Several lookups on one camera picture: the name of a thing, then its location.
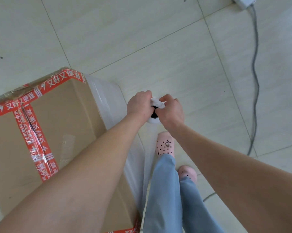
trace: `gray cable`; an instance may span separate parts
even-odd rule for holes
[[[257,131],[257,114],[256,114],[256,105],[257,105],[257,101],[258,101],[258,96],[259,96],[259,82],[258,82],[258,78],[257,78],[257,74],[256,74],[256,70],[255,70],[255,62],[256,62],[256,58],[257,58],[257,53],[258,53],[258,28],[257,28],[257,15],[256,15],[256,10],[254,8],[254,4],[250,5],[253,13],[252,13],[252,19],[253,19],[253,25],[254,25],[254,33],[255,33],[255,52],[254,52],[254,56],[252,59],[252,73],[254,76],[254,81],[256,84],[256,94],[254,97],[254,102],[253,102],[253,132],[252,132],[252,137],[251,137],[251,144],[249,146],[249,151],[247,152],[247,156],[250,155],[252,148],[253,148],[253,144],[254,144],[254,140],[256,137],[256,131]],[[207,196],[203,202],[205,202],[207,199],[209,199],[210,197],[212,197],[213,195],[215,195],[216,192],[213,192],[212,194],[210,194],[209,196]]]

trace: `person's right hand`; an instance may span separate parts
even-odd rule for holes
[[[178,99],[174,99],[167,94],[161,97],[159,101],[165,102],[165,108],[157,108],[155,112],[165,129],[169,130],[173,126],[184,123],[183,107]]]

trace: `foot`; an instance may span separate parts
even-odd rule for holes
[[[183,165],[178,169],[179,180],[181,180],[184,176],[187,176],[190,180],[192,180],[195,184],[197,182],[197,173],[196,171],[187,165]]]
[[[174,138],[168,132],[162,132],[158,134],[156,144],[156,154],[161,156],[163,154],[169,154],[174,156]]]

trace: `person's left hand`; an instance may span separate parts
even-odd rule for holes
[[[127,105],[127,113],[136,114],[145,123],[148,118],[152,115],[155,108],[151,107],[150,99],[152,98],[151,91],[138,92],[133,96]]]

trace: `white tiled floor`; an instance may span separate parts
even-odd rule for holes
[[[292,0],[255,7],[261,94],[251,156],[292,172]],[[0,0],[0,94],[71,66],[117,83],[126,101],[140,90],[172,94],[187,125],[242,153],[253,50],[251,16],[231,0]],[[177,166],[194,165],[175,148]],[[202,175],[198,188],[212,192]],[[227,232],[245,232],[218,196],[206,206]]]

